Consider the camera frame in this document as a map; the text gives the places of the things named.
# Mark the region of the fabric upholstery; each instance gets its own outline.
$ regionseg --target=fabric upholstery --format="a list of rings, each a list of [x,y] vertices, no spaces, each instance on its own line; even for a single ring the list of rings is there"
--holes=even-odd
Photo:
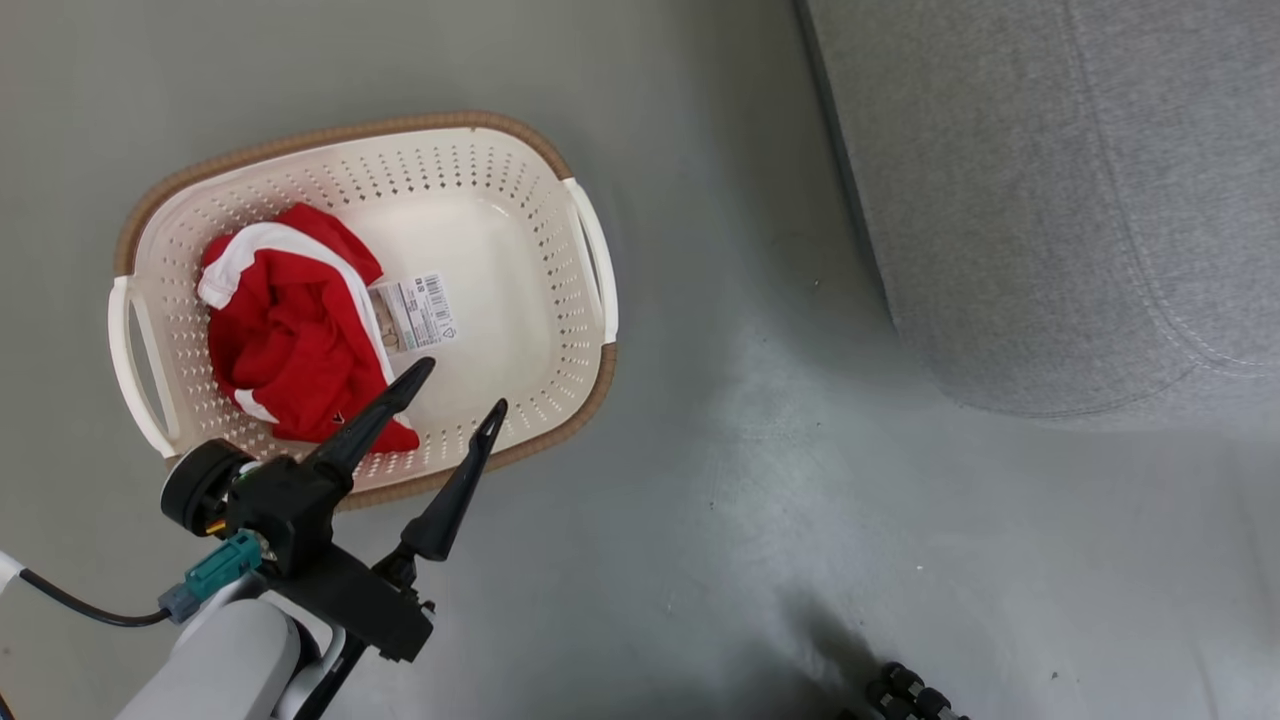
[[[956,401],[1275,398],[1280,4],[808,0],[895,323]]]

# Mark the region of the basket handle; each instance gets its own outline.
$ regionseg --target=basket handle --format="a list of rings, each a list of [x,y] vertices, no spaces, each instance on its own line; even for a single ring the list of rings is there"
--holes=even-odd
[[[133,343],[129,341],[129,307],[134,307],[138,323],[143,325],[143,332],[150,332],[146,311],[137,300],[132,275],[115,278],[111,286],[111,295],[106,302],[106,340],[111,347],[111,365],[115,368],[115,380],[120,384],[124,395],[124,404],[133,415],[133,421],[142,430],[142,437],[147,438],[151,447],[165,457],[173,457],[178,452],[174,450],[173,439],[165,432],[156,418],[147,396],[142,392],[142,380],[138,377],[138,368],[134,363]],[[152,373],[156,368],[151,364]],[[157,391],[165,392],[164,387]]]
[[[586,236],[588,249],[591,251],[591,261],[595,265],[595,284],[600,290],[600,307],[604,310],[604,342],[617,342],[618,340],[618,283],[613,277],[613,261],[609,259],[609,246],[604,242],[604,227],[595,214],[591,199],[586,196],[582,186],[575,178],[566,178],[564,187],[568,188],[573,205],[577,208],[577,219],[582,223],[582,233]]]

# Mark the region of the white stripe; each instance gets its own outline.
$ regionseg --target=white stripe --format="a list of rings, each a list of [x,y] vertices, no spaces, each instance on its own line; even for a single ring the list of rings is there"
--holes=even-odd
[[[365,281],[360,277],[360,273],[351,266],[351,263],[339,258],[337,252],[289,225],[282,223],[255,223],[236,233],[236,237],[227,243],[227,250],[218,260],[214,260],[205,268],[205,273],[200,278],[200,286],[196,288],[200,299],[215,309],[227,307],[227,304],[232,301],[232,296],[239,288],[241,274],[253,264],[253,255],[259,250],[275,250],[310,258],[338,270],[343,282],[347,283],[347,290],[351,292],[351,300],[356,305],[356,314],[360,315],[360,323],[369,334],[369,345],[374,347],[374,354],[381,365],[383,378],[387,380],[387,384],[390,384],[396,379],[396,375],[392,373],[390,361],[387,359],[387,348],[383,347],[383,336],[378,329],[378,316],[374,314],[374,304],[369,299],[369,292],[365,290]],[[244,391],[236,392],[236,401],[241,402],[241,407],[255,418],[265,420],[266,418],[256,415],[248,409],[241,400],[241,392]],[[265,407],[252,398],[252,393],[247,395],[252,405],[261,407],[264,413],[266,411]],[[275,419],[273,418],[268,421],[274,423]]]
[[[22,573],[22,562],[0,551],[0,592],[4,592],[4,587],[9,584],[9,580],[18,573]]]
[[[259,402],[253,397],[253,391],[239,388],[236,391],[236,405],[241,406],[241,410],[248,413],[250,415],[257,418],[259,420],[265,420],[273,425],[278,425],[280,421],[271,415],[271,411],[266,409],[265,405]]]

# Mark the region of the clothing label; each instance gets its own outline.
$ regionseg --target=clothing label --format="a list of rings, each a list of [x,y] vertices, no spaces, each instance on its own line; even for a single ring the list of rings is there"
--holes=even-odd
[[[458,325],[439,274],[372,290],[387,352],[412,352],[457,340]]]

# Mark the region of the red cloth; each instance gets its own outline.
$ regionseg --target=red cloth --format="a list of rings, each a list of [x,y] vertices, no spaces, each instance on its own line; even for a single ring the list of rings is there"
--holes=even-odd
[[[294,205],[273,222],[334,251],[366,287],[383,274],[369,249],[333,215]],[[227,252],[234,237],[210,243],[204,256],[206,269]],[[239,273],[227,305],[210,310],[209,356],[218,386],[242,409],[236,391],[251,389],[252,400],[278,420],[273,430],[278,438],[323,442],[387,389],[379,348],[338,268],[261,249]],[[417,446],[413,430],[392,421],[372,451]]]

